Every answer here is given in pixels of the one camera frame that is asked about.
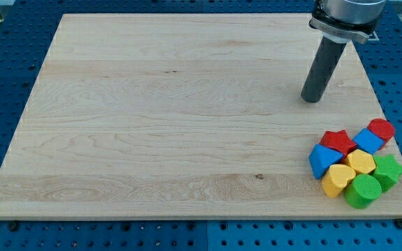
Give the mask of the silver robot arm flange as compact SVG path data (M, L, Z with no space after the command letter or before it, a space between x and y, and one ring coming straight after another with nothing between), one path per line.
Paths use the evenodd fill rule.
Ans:
M366 44L387 0L316 0L309 25L338 44Z

